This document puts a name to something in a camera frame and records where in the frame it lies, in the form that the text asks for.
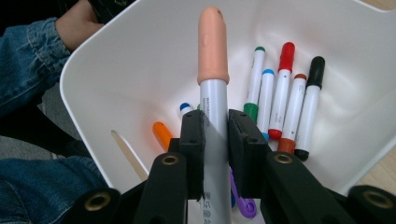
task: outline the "person's arm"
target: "person's arm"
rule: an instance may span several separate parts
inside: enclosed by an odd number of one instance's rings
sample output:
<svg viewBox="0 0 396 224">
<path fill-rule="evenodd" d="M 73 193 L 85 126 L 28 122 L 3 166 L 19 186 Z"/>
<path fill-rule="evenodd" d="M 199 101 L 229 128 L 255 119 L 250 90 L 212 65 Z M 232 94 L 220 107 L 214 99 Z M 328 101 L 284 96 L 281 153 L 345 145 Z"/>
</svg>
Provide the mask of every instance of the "person's arm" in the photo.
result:
<svg viewBox="0 0 396 224">
<path fill-rule="evenodd" d="M 55 85 L 70 52 L 102 26 L 79 0 L 58 20 L 7 28 L 0 37 L 0 118 Z"/>
</svg>

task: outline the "orange marker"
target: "orange marker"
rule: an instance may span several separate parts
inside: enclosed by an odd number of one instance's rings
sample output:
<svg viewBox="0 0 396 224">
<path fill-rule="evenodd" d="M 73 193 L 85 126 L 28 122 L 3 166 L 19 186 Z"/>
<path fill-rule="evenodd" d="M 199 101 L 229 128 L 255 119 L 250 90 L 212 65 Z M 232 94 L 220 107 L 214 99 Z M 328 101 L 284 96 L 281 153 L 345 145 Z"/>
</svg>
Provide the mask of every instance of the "orange marker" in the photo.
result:
<svg viewBox="0 0 396 224">
<path fill-rule="evenodd" d="M 152 125 L 152 131 L 154 132 L 157 140 L 160 142 L 160 145 L 163 147 L 163 150 L 167 152 L 169 144 L 171 143 L 171 138 L 174 136 L 171 134 L 166 125 L 160 121 L 157 121 Z"/>
</svg>

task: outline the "white bin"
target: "white bin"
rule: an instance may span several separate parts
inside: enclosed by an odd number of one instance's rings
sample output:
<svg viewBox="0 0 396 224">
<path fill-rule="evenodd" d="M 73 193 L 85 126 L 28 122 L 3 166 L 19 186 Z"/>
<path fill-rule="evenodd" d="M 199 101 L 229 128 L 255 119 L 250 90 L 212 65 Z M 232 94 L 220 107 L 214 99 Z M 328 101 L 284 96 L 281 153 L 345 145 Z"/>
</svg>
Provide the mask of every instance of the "white bin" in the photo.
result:
<svg viewBox="0 0 396 224">
<path fill-rule="evenodd" d="M 352 0 L 141 0 L 76 50 L 61 79 L 64 103 L 110 187 L 140 183 L 111 130 L 149 169 L 163 153 L 152 124 L 179 137 L 178 107 L 199 104 L 198 19 L 208 6 L 227 24 L 229 108 L 243 110 L 257 46 L 276 70 L 282 45 L 293 42 L 293 75 L 308 74 L 317 55 L 326 60 L 304 163 L 325 187 L 347 193 L 396 145 L 396 11 Z"/>
</svg>

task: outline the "gray floor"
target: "gray floor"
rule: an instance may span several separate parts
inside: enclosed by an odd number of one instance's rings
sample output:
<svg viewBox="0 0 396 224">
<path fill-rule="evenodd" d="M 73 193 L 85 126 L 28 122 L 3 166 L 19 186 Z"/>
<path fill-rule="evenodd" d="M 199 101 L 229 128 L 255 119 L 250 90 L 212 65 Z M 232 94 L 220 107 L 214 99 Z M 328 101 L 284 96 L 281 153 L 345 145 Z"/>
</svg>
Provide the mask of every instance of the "gray floor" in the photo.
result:
<svg viewBox="0 0 396 224">
<path fill-rule="evenodd" d="M 78 131 L 67 113 L 57 84 L 43 96 L 40 109 L 65 132 L 80 139 Z M 21 158 L 25 160 L 50 160 L 55 158 L 47 150 L 12 138 L 0 136 L 0 160 L 5 158 Z"/>
</svg>

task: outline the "denim sleeve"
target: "denim sleeve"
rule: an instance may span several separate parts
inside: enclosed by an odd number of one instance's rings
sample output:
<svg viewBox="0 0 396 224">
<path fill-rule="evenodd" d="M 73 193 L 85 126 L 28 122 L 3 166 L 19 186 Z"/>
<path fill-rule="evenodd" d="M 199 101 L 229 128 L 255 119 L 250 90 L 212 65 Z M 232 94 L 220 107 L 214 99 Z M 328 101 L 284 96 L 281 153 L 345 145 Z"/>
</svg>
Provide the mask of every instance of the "denim sleeve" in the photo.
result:
<svg viewBox="0 0 396 224">
<path fill-rule="evenodd" d="M 59 81 L 70 52 L 55 21 L 9 27 L 0 37 L 0 118 Z"/>
</svg>

